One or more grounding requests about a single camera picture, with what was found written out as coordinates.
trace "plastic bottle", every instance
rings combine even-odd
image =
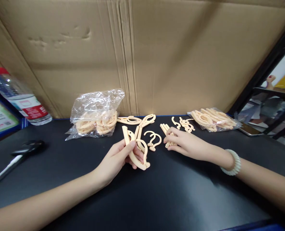
[[[36,99],[33,92],[0,67],[0,94],[5,97],[33,125],[52,120],[51,115]]]

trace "cardboard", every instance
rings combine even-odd
[[[285,0],[0,0],[0,64],[56,118],[122,88],[121,115],[227,111],[285,30]]]

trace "plastic bag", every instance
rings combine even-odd
[[[202,108],[188,112],[187,114],[193,118],[202,129],[207,129],[209,132],[222,132],[237,129],[242,126],[241,122],[232,119],[215,107],[211,109]]]
[[[120,105],[125,93],[122,89],[96,91],[78,97],[73,105],[71,123],[66,140],[80,137],[112,136]]]

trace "left hand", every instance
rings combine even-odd
[[[121,140],[110,148],[102,162],[94,170],[97,178],[103,182],[104,186],[107,186],[116,177],[125,163],[129,163],[133,169],[137,169],[129,157],[131,151],[134,152],[140,162],[143,162],[143,152],[137,148],[135,141],[125,145],[125,141]]]

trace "black table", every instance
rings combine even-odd
[[[159,124],[173,126],[170,116],[158,116],[143,132],[164,137]],[[20,163],[0,181],[0,208],[57,187],[92,171],[111,145],[123,139],[117,124],[112,137],[64,141],[68,120],[29,126],[0,142],[0,171],[23,142],[42,139],[47,149]],[[193,133],[241,157],[285,176],[285,146],[267,137],[239,131],[209,133],[194,123]],[[136,126],[128,126],[135,131]],[[142,136],[148,143],[149,136]],[[112,183],[48,225],[45,230],[221,230],[285,216],[267,200],[219,167],[190,159],[163,144],[148,153],[146,171],[123,167]]]

